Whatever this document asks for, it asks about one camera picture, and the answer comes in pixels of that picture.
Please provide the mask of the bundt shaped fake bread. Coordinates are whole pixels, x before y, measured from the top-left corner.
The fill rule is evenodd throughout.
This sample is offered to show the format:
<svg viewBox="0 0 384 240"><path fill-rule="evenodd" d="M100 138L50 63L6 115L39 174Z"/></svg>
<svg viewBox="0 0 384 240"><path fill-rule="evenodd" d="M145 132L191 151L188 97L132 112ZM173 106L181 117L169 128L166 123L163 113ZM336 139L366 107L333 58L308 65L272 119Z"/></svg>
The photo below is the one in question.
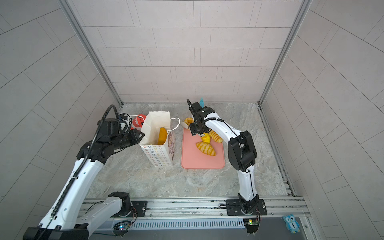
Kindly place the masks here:
<svg viewBox="0 0 384 240"><path fill-rule="evenodd" d="M184 123L189 126L190 124L194 123L194 119L191 117L188 117L184 120Z"/></svg>

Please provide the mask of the white printed paper bag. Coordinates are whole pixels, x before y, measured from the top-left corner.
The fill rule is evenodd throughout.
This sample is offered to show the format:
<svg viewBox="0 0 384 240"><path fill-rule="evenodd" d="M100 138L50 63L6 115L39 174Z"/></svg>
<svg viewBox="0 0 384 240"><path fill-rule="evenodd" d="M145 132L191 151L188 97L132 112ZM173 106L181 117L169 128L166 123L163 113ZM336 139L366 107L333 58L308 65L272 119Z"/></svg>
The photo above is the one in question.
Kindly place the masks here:
<svg viewBox="0 0 384 240"><path fill-rule="evenodd" d="M179 118L172 118L170 112L149 112L142 127L145 137L140 147L155 167L171 167L175 153L175 130L179 127ZM164 127L168 131L164 145L157 145L159 130Z"/></svg>

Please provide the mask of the long loaf fake bread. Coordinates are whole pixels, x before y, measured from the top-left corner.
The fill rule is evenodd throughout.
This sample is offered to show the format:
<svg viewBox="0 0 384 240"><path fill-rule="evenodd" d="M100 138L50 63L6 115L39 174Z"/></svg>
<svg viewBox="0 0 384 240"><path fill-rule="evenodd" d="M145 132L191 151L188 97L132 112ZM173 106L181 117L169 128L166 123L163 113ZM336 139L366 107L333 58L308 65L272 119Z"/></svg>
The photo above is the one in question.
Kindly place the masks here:
<svg viewBox="0 0 384 240"><path fill-rule="evenodd" d="M164 127L161 127L159 130L159 137L158 137L157 145L164 145L165 142L167 141L167 137L168 137L167 129Z"/></svg>

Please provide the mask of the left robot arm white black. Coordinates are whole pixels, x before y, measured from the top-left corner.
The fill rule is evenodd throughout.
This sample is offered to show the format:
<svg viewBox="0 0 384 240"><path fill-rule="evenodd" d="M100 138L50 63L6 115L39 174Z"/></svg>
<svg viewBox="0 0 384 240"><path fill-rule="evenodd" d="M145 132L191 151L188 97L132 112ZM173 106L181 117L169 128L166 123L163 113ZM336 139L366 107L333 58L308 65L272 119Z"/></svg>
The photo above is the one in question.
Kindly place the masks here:
<svg viewBox="0 0 384 240"><path fill-rule="evenodd" d="M72 175L55 204L36 227L29 227L24 240L87 240L114 215L133 214L130 195L113 192L91 211L79 217L81 206L94 179L114 153L138 144L145 134L132 129L126 134L98 137L84 144L77 155Z"/></svg>

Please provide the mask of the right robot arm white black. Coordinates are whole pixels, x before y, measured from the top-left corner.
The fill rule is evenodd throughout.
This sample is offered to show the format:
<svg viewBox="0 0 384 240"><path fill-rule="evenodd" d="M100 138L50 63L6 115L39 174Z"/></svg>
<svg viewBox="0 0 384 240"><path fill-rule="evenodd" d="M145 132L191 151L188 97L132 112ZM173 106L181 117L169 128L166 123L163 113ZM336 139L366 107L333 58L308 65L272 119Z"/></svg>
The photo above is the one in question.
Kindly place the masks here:
<svg viewBox="0 0 384 240"><path fill-rule="evenodd" d="M250 132L235 129L210 107L201 107L198 102L187 103L194 120L190 124L192 135L213 130L228 144L229 162L239 178L239 208L245 215L266 216L264 200L259 198L256 190L254 168L258 155Z"/></svg>

